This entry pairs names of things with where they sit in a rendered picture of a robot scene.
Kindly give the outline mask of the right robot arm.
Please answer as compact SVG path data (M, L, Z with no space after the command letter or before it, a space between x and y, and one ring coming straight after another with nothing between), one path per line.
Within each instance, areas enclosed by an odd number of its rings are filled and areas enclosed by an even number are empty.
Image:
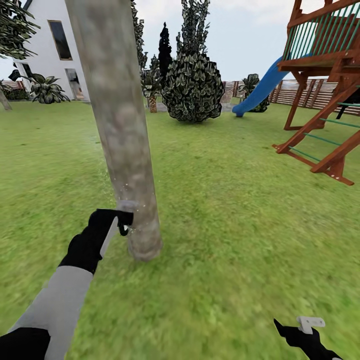
M320 342L320 333L313 327L325 327L325 321L320 317L298 316L298 327L282 326L273 320L279 334L293 347L300 347L310 360L343 360L332 350L327 350Z

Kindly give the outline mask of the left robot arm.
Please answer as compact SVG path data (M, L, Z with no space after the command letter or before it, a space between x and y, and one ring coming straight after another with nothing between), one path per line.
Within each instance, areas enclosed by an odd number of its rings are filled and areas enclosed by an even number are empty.
M0 337L0 360L64 360L70 349L87 291L118 226L131 226L136 201L120 200L115 208L97 208L77 234L33 303ZM75 266L69 266L73 264Z

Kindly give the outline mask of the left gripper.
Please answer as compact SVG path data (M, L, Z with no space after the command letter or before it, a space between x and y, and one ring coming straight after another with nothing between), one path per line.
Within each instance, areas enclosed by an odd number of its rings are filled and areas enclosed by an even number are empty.
M118 212L120 216L120 224L118 226L131 226L133 224L133 212L124 211L123 208L120 208L120 210L114 209L114 211Z

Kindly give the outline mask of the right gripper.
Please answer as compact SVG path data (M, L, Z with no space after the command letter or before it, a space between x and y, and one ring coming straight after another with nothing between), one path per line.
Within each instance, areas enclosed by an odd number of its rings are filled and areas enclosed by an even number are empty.
M309 350L312 344L321 344L320 333L313 328L312 334L306 334L298 327L282 326L276 319L273 320L279 334L286 338L286 342L293 347L300 347L310 358Z

